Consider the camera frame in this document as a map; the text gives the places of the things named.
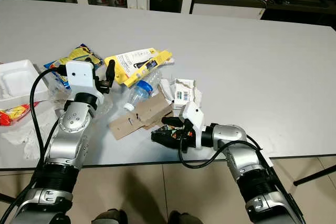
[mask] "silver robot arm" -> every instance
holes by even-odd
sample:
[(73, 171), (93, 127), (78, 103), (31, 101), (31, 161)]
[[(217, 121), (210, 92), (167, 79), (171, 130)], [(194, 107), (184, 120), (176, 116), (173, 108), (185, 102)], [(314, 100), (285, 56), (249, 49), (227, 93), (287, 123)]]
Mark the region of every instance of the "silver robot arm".
[(70, 100), (58, 120), (54, 140), (45, 156), (36, 183), (19, 205), (12, 224), (70, 223), (66, 212), (72, 206), (72, 190), (88, 152), (92, 119), (114, 80), (114, 61), (107, 80), (99, 81), (92, 62), (70, 61), (66, 72)]
[(195, 130), (195, 147), (197, 139), (201, 138), (201, 146), (213, 147), (216, 151), (222, 150), (233, 179), (244, 198), (245, 209), (251, 222), (305, 223), (302, 212), (293, 197), (286, 192), (274, 169), (269, 167), (257, 148), (245, 144), (247, 134), (241, 127), (218, 124), (205, 127), (204, 114), (194, 102), (185, 106), (180, 119), (184, 125), (189, 124), (189, 129), (192, 125), (192, 129)]

